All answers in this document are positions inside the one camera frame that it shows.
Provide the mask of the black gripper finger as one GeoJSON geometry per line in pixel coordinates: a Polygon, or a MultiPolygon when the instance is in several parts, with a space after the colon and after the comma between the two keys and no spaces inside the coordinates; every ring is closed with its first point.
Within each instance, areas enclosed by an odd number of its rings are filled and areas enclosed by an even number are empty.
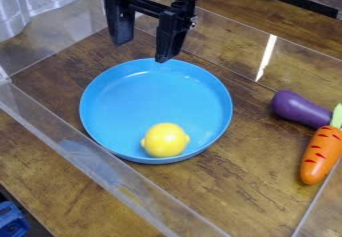
{"type": "Polygon", "coordinates": [[[133,39],[134,11],[125,0],[104,0],[112,42],[122,45],[133,39]]]}
{"type": "Polygon", "coordinates": [[[180,53],[191,25],[191,19],[177,12],[161,13],[156,29],[156,62],[164,63],[180,53]]]}

